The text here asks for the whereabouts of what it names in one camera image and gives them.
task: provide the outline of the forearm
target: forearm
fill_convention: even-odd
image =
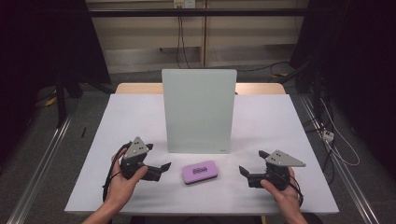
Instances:
[[[83,223],[84,224],[107,224],[108,221],[113,218],[118,212],[120,211],[119,208],[116,206],[103,203],[98,210],[96,210],[92,215],[90,215]]]
[[[292,217],[284,217],[286,223],[288,224],[307,224],[305,218],[303,217],[303,214],[296,214],[295,216]]]

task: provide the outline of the white panel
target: white panel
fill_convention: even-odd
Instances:
[[[236,70],[163,69],[170,152],[230,153]]]

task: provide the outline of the wrist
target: wrist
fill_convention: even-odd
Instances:
[[[307,224],[303,214],[299,213],[293,217],[285,217],[288,224]]]
[[[103,210],[107,214],[116,215],[122,209],[122,205],[105,201],[99,209]]]

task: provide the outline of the purple eraser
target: purple eraser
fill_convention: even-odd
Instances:
[[[213,161],[204,161],[183,167],[183,179],[186,185],[218,176],[218,167]]]

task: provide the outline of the cable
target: cable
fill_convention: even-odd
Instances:
[[[178,17],[178,38],[177,38],[177,53],[176,53],[176,62],[178,68],[181,68],[180,63],[178,62],[178,49],[180,48],[180,17]]]
[[[293,176],[289,175],[289,177],[291,177],[294,180],[294,182],[296,182],[296,185],[297,185],[297,187],[296,187],[293,184],[291,184],[290,181],[286,180],[285,178],[283,178],[283,176],[277,174],[276,172],[273,172],[273,171],[269,171],[269,172],[271,172],[272,174],[279,177],[281,180],[283,180],[285,183],[287,183],[289,186],[291,186],[291,188],[294,189],[298,193],[298,195],[299,195],[298,202],[301,207],[301,205],[303,205],[304,195],[301,193],[300,185],[298,184],[297,180]]]
[[[106,178],[106,182],[103,185],[103,202],[105,201],[106,197],[107,197],[107,192],[108,192],[108,187],[110,186],[110,182],[111,179],[114,177],[111,175],[111,173],[113,172],[113,168],[114,168],[114,164],[116,164],[116,161],[119,159],[119,155],[122,152],[123,149],[125,149],[126,147],[130,147],[132,144],[132,142],[129,142],[125,145],[123,145],[116,153],[116,155],[113,158],[113,161],[111,162],[111,166],[110,169],[108,170],[108,174],[107,174],[107,178]]]
[[[114,178],[114,176],[119,175],[120,173],[122,173],[124,171],[125,171],[125,169],[117,172],[116,174],[114,174],[113,176],[110,177],[110,180],[112,180]]]
[[[184,59],[186,60],[187,67],[190,68],[189,62],[187,61],[186,48],[184,48],[183,19],[181,19],[181,17],[180,17],[180,27],[181,27],[181,43],[183,44]]]
[[[331,155],[332,155],[332,151],[329,150],[329,151],[327,152],[327,154],[326,154],[325,162],[323,163],[323,166],[322,166],[322,168],[321,168],[322,173],[325,174],[326,167],[327,167],[327,163],[330,161],[330,164],[332,165],[332,175],[331,175],[330,181],[327,182],[328,185],[330,185],[330,184],[334,181],[334,177],[335,177],[334,163],[333,163],[332,160],[330,160],[330,156],[331,156]]]
[[[273,71],[272,71],[272,65],[270,66],[270,78],[268,78],[268,83],[270,83],[272,81],[272,75],[273,75]]]
[[[331,97],[328,95],[328,96],[326,97],[326,102],[327,102],[328,107],[330,108],[330,111],[331,111],[330,114],[331,114],[331,119],[332,119],[332,117],[333,117],[333,112],[332,112],[332,107],[331,107],[331,104],[330,104],[330,99],[331,99]],[[321,118],[323,112],[324,112],[324,109],[321,108],[320,117],[319,117],[319,118],[318,118],[318,117],[313,117],[311,120],[308,120],[308,121],[303,122],[303,123],[302,123],[303,127],[305,127],[306,125],[309,124],[310,121],[313,121],[313,120],[315,120],[315,119],[323,120],[323,119]],[[322,124],[322,123],[319,122],[319,123],[318,123],[318,125],[319,125],[318,128],[312,129],[312,130],[305,130],[305,132],[306,132],[306,133],[312,133],[312,132],[316,132],[316,131],[322,132],[324,128],[326,128],[326,127],[329,126],[329,124],[331,124],[330,120],[327,120],[327,123],[326,123],[326,124]]]
[[[176,61],[177,61],[178,68],[181,68],[180,63],[178,61],[178,50],[180,48],[180,38],[181,38],[181,43],[182,43],[182,47],[183,47],[184,59],[186,60],[187,67],[190,68],[189,62],[187,61],[186,48],[184,47],[183,20],[181,19],[181,17],[178,17],[178,39],[177,39],[177,55],[176,55]]]
[[[288,63],[288,62],[278,62],[278,63],[273,63],[273,64],[270,64],[270,65],[266,65],[266,66],[264,66],[264,67],[261,67],[261,68],[254,68],[254,69],[247,69],[247,70],[236,70],[236,71],[238,71],[238,72],[253,72],[253,71],[259,71],[259,70],[262,70],[262,69],[265,69],[265,68],[269,68],[269,67],[272,67],[272,66],[274,66],[274,65],[277,65],[277,64],[280,64],[280,63]]]
[[[329,119],[330,119],[330,122],[332,123],[332,126],[333,126],[334,129],[337,131],[337,133],[340,134],[341,138],[349,145],[349,147],[352,149],[353,153],[355,153],[356,158],[358,159],[358,161],[357,161],[356,163],[351,163],[351,162],[345,161],[345,160],[341,157],[341,155],[340,155],[338,152],[334,151],[334,149],[337,150],[337,151],[338,151],[338,149],[337,149],[335,146],[334,146],[334,149],[333,149],[333,148],[330,146],[329,142],[328,142],[327,140],[325,140],[325,142],[326,142],[326,143],[328,144],[328,146],[329,146],[329,149],[330,149],[330,150],[334,153],[334,155],[335,155],[336,157],[338,157],[343,163],[348,164],[348,165],[351,165],[351,166],[357,166],[357,165],[359,165],[359,164],[361,163],[361,158],[359,157],[358,153],[357,153],[356,150],[353,148],[353,146],[349,144],[349,142],[345,139],[345,137],[338,131],[338,129],[335,127],[335,124],[334,124],[334,122],[332,121],[330,112],[329,112],[329,110],[328,110],[326,104],[323,102],[323,100],[322,100],[321,98],[320,98],[320,101],[323,103],[324,108],[326,109],[326,112],[327,112],[327,114],[329,115]]]

